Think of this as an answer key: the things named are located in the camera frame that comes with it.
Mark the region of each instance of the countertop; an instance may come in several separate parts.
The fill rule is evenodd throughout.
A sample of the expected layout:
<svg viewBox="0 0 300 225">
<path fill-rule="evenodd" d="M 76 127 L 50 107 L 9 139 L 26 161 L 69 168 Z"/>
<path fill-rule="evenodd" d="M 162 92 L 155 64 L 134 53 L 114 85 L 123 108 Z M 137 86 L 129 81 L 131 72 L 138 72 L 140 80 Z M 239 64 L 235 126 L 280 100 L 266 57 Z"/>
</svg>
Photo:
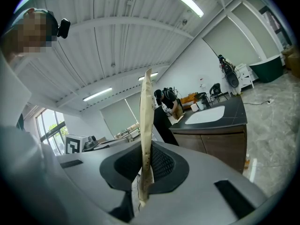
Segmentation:
<svg viewBox="0 0 300 225">
<path fill-rule="evenodd" d="M 185 112 L 183 118 L 178 123 L 173 124 L 169 129 L 172 132 L 177 133 L 179 132 L 179 130 L 227 128 L 247 124 L 246 112 L 241 96 L 230 98 L 229 100 L 221 103 L 213 104 L 211 108 L 222 105 L 225 106 L 224 115 L 221 119 L 217 121 L 196 124 L 185 124 L 186 120 L 188 120 L 189 117 L 194 114 L 194 112 L 190 110 Z"/>
</svg>

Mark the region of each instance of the roller blind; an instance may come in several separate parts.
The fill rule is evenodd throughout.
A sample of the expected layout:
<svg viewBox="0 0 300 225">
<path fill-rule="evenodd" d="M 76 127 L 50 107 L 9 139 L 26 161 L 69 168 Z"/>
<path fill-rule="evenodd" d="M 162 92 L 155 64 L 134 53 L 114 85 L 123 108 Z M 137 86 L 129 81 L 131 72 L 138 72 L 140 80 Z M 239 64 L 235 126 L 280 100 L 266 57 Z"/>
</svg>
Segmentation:
<svg viewBox="0 0 300 225">
<path fill-rule="evenodd" d="M 126 98 L 128 105 L 130 106 L 133 114 L 135 115 L 136 119 L 140 121 L 140 93 L 136 93 L 130 97 Z"/>
<path fill-rule="evenodd" d="M 241 63 L 249 65 L 260 61 L 249 40 L 228 17 L 203 39 L 217 55 L 223 55 L 234 65 Z"/>
<path fill-rule="evenodd" d="M 247 1 L 250 2 L 258 11 L 261 10 L 264 6 L 266 6 L 264 2 L 261 0 L 247 0 Z"/>
<path fill-rule="evenodd" d="M 244 4 L 240 4 L 232 12 L 249 28 L 262 47 L 267 58 L 279 54 L 279 50 L 271 35 L 258 18 Z"/>
<path fill-rule="evenodd" d="M 124 99 L 101 109 L 101 113 L 112 135 L 136 123 Z"/>
</svg>

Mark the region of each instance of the wooden cabinet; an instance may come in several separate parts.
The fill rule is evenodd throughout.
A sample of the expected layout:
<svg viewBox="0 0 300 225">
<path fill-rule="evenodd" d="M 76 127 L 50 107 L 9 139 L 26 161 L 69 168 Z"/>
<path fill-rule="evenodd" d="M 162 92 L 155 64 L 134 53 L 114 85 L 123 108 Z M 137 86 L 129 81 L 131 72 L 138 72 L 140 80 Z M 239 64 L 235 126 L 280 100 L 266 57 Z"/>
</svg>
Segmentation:
<svg viewBox="0 0 300 225">
<path fill-rule="evenodd" d="M 174 134 L 174 137 L 180 147 L 206 153 L 200 135 Z"/>
<path fill-rule="evenodd" d="M 219 158 L 238 172 L 243 172 L 246 156 L 244 133 L 201 135 L 201 139 L 207 154 Z"/>
</svg>

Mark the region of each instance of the office chair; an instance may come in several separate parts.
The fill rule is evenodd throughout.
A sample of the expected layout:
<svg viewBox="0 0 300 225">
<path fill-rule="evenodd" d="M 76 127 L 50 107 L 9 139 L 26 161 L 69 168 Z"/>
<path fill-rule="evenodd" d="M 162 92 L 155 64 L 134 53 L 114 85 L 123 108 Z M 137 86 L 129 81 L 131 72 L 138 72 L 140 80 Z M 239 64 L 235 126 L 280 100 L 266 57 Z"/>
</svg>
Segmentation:
<svg viewBox="0 0 300 225">
<path fill-rule="evenodd" d="M 217 101 L 219 103 L 220 99 L 218 96 L 220 94 L 223 95 L 226 98 L 226 100 L 228 100 L 227 97 L 221 92 L 221 85 L 219 83 L 215 83 L 210 89 L 210 100 L 212 98 L 217 98 Z"/>
</svg>

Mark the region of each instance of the white sink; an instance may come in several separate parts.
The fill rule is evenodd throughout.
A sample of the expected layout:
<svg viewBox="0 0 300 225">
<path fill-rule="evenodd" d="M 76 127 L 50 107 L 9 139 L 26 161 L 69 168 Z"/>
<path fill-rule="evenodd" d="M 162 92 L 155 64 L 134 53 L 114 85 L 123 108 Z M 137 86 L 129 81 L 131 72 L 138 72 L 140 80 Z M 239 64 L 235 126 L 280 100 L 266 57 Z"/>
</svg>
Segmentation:
<svg viewBox="0 0 300 225">
<path fill-rule="evenodd" d="M 219 106 L 204 111 L 196 112 L 192 116 L 190 116 L 188 120 L 186 120 L 185 124 L 196 124 L 217 121 L 223 117 L 224 110 L 225 106 Z"/>
</svg>

